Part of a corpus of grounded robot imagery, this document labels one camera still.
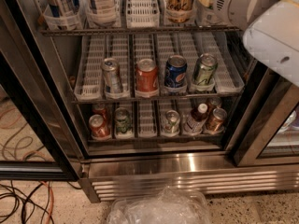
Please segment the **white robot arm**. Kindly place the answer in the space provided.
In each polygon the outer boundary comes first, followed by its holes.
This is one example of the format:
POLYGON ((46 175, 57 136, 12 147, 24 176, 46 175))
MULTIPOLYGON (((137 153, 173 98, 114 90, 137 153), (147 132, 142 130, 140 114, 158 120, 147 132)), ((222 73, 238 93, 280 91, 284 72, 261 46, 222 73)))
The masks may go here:
POLYGON ((197 1, 244 32, 251 56, 299 86, 299 0, 197 1))

